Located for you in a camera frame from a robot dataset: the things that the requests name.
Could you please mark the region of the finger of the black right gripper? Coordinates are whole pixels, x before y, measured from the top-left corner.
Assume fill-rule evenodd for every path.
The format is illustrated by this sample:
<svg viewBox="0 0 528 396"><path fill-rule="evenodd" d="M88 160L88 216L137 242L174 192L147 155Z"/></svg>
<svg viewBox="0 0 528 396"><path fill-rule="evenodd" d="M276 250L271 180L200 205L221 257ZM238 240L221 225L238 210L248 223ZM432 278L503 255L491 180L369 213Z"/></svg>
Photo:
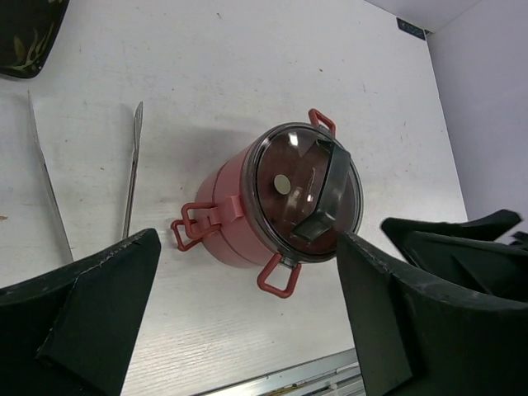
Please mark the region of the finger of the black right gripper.
<svg viewBox="0 0 528 396"><path fill-rule="evenodd" d="M527 234L498 241L521 221L518 213L499 210L457 224L387 218L381 229L409 264L466 289L525 303Z"/></svg>

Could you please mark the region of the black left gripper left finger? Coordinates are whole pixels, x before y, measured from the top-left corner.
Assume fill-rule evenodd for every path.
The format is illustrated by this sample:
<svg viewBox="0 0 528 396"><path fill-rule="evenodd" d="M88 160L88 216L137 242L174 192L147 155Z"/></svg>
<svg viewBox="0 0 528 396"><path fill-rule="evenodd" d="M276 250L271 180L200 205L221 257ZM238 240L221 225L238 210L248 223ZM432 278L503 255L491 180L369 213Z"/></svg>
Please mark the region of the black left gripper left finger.
<svg viewBox="0 0 528 396"><path fill-rule="evenodd" d="M1 289L3 395L118 395L161 253L144 229Z"/></svg>

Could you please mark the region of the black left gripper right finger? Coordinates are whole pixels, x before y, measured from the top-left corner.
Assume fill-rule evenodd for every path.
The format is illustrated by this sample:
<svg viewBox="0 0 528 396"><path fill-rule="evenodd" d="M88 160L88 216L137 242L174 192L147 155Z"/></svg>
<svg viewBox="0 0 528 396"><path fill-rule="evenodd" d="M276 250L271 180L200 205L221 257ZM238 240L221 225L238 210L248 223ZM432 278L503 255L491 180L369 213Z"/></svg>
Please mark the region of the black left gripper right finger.
<svg viewBox="0 0 528 396"><path fill-rule="evenodd" d="M369 395L524 395L527 305L442 280L356 235L337 267Z"/></svg>

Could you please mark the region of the stainless steel tongs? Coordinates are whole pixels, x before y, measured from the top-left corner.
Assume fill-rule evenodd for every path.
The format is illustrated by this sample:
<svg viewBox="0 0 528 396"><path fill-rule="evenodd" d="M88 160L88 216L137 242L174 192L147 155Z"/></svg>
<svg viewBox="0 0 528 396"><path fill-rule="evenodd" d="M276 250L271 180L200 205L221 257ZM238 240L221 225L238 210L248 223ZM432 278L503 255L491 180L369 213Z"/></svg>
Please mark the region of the stainless steel tongs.
<svg viewBox="0 0 528 396"><path fill-rule="evenodd" d="M65 263L130 235L144 104L120 109L123 126L65 115L51 137L41 137L34 102L28 102L30 139Z"/></svg>

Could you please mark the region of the grey lid with handle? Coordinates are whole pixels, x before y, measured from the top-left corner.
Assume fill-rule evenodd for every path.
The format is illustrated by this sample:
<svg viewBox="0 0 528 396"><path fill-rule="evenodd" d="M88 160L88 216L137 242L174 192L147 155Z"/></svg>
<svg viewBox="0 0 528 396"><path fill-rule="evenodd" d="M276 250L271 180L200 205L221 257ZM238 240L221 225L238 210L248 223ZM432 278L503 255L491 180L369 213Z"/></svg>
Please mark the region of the grey lid with handle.
<svg viewBox="0 0 528 396"><path fill-rule="evenodd" d="M303 264L336 256L338 234L357 232L364 211L360 175L336 124L314 108L308 116L257 138L241 176L247 220L272 251L257 285L282 299L293 294Z"/></svg>

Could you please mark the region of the dark red lid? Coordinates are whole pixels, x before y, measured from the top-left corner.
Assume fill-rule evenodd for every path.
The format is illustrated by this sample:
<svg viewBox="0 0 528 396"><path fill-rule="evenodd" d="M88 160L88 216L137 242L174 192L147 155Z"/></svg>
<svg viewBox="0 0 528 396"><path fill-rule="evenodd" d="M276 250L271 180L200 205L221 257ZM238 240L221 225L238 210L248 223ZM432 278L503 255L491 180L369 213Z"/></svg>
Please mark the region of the dark red lid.
<svg viewBox="0 0 528 396"><path fill-rule="evenodd" d="M311 243L293 234L312 214L328 168L329 150L311 134L284 133L274 137L257 167L257 192L265 219L292 248L308 255L336 249L337 231L329 229Z"/></svg>

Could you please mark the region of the pink steel-lined bowl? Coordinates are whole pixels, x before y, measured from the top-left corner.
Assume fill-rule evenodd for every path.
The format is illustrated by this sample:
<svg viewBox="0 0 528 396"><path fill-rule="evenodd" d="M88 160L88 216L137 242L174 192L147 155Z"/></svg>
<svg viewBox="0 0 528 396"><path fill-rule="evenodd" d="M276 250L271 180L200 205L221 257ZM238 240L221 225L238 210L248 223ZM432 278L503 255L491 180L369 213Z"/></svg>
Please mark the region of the pink steel-lined bowl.
<svg viewBox="0 0 528 396"><path fill-rule="evenodd" d="M201 244L214 258L228 266L246 268L252 266L265 266L277 256L276 252L270 251L255 239L255 235L250 232L249 236L243 235L242 240L235 239L232 243L223 234L220 226L209 225L209 221L197 222L191 220L191 231L201 232L208 230L208 233L199 238L191 238L182 219L175 219L170 225L174 233L177 249L187 252L194 246Z"/></svg>
<svg viewBox="0 0 528 396"><path fill-rule="evenodd" d="M199 238L208 233L191 231L191 220L209 221L210 226L218 224L228 239L242 240L243 235L252 232L255 239L262 243L251 226L254 218L249 212L248 198L243 192L244 164L249 150L246 148L229 159L219 170L209 175L200 185L192 202L181 207L181 218L191 238Z"/></svg>

